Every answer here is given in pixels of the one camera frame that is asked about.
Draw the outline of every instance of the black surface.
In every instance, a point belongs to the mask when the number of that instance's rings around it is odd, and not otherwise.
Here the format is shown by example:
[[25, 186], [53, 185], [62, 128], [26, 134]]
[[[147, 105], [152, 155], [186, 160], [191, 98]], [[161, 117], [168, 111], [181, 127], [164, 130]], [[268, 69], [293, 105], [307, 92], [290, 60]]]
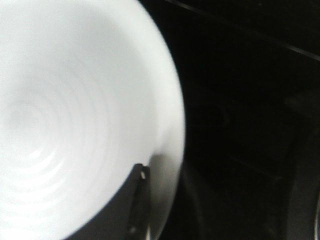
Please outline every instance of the black surface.
[[141, 2], [186, 107], [187, 170], [161, 239], [313, 239], [320, 3]]

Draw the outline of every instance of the dark background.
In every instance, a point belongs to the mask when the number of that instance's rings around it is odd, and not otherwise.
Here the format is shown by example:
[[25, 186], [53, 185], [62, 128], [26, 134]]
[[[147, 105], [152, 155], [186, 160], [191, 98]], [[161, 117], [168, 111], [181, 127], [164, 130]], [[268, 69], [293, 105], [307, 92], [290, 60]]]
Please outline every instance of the dark background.
[[320, 1], [141, 3], [186, 111], [185, 164], [161, 239], [315, 239]]

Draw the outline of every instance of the white ceramic surface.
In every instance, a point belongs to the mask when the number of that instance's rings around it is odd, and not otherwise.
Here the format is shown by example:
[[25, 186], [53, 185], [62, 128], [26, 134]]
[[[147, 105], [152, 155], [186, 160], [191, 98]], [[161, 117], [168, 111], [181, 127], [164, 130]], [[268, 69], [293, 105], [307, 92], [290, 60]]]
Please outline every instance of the white ceramic surface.
[[136, 163], [151, 167], [157, 239], [183, 112], [168, 49], [136, 0], [0, 0], [0, 239], [66, 238]]

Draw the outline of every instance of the white bowl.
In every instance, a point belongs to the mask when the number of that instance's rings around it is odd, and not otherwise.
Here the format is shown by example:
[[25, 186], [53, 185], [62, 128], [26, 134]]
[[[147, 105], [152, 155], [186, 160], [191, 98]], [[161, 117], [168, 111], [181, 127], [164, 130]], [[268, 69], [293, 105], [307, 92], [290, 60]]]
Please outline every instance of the white bowl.
[[184, 147], [177, 73], [136, 0], [0, 0], [0, 239], [59, 240], [134, 164], [151, 168], [151, 238]]

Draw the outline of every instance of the black object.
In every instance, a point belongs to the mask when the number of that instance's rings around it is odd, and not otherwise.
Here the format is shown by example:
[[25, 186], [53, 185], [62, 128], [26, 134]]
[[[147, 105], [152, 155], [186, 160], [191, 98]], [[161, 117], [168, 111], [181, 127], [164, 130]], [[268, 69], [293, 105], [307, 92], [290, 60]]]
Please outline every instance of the black object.
[[186, 109], [189, 170], [161, 239], [315, 239], [320, 3], [140, 1]]
[[112, 200], [66, 240], [145, 240], [150, 216], [150, 170], [134, 165]]

